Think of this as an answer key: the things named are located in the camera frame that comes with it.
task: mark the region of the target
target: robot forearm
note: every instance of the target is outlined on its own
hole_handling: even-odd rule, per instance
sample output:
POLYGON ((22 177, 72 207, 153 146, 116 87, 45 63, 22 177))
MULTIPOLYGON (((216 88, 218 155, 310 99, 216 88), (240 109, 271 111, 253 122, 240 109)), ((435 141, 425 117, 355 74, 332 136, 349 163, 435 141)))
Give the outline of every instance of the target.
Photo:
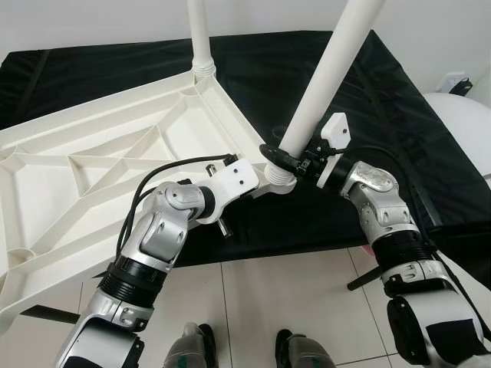
POLYGON ((260 149, 278 167, 319 188, 328 186, 354 204, 383 271, 384 290, 391 298, 390 326, 405 360, 444 368, 488 354, 476 312, 422 238, 399 196, 396 179, 382 169, 342 157, 349 141, 346 116, 335 113, 297 159, 274 146, 260 149))
POLYGON ((58 355, 56 367, 136 368, 153 302, 184 245, 188 223, 219 219, 259 179, 244 159, 196 185, 164 182, 145 199, 143 215, 58 355))

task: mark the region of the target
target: white round object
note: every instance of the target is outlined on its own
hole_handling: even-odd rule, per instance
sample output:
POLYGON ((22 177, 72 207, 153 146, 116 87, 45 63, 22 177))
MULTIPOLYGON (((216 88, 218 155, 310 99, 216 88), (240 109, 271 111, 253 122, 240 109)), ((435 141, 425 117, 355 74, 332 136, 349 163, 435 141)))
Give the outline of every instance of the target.
POLYGON ((491 109, 455 94, 424 94, 482 176, 491 173, 491 109))

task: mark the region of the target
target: white cylindrical pole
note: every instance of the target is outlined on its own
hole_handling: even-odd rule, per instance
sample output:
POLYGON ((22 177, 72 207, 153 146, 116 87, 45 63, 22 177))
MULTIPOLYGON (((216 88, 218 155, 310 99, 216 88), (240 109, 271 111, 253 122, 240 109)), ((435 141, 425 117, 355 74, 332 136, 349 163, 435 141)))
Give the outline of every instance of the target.
MULTIPOLYGON (((298 158, 328 109, 385 0, 348 0, 279 148, 298 158)), ((283 186, 291 173, 268 163, 268 180, 283 186)))
POLYGON ((216 71, 209 49, 205 3, 203 0, 187 0, 187 10, 193 42, 193 72, 195 75, 205 77, 216 71))

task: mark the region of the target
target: white tile floor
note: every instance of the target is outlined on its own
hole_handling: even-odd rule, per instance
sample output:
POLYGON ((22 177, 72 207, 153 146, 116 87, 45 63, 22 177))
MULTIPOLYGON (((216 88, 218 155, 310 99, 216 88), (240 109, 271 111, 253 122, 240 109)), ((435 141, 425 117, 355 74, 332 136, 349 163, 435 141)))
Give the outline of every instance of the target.
MULTIPOLYGON (((459 269, 460 277, 491 324, 491 293, 459 269)), ((155 303, 141 368, 162 366, 188 320, 210 324, 221 368, 274 367, 274 340, 281 328, 319 341, 343 368, 409 368, 397 355, 385 314, 381 283, 348 291, 345 285, 375 266, 360 248, 177 268, 155 303)), ((81 311, 97 280, 66 284, 46 305, 81 311)), ((2 368, 48 368, 70 325, 18 317, 0 337, 2 368)))

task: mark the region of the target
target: black fabric cover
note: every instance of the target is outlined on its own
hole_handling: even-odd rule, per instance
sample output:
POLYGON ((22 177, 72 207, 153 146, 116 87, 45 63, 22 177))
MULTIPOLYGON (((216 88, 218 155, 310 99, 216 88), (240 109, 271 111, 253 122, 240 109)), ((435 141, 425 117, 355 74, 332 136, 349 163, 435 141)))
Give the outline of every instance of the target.
MULTIPOLYGON (((327 31, 212 38, 217 78, 267 143, 278 144, 325 45, 327 31)), ((10 53, 0 68, 0 127, 34 119, 190 69, 190 40, 10 53)), ((393 150, 413 173, 424 225, 442 249, 489 288, 491 192, 455 139, 371 32, 323 121, 345 112, 351 145, 393 150)), ((362 159, 392 172, 376 153, 362 159)), ((180 265, 362 245, 348 201, 300 182, 290 195, 234 203, 235 236, 218 226, 189 234, 180 265)))

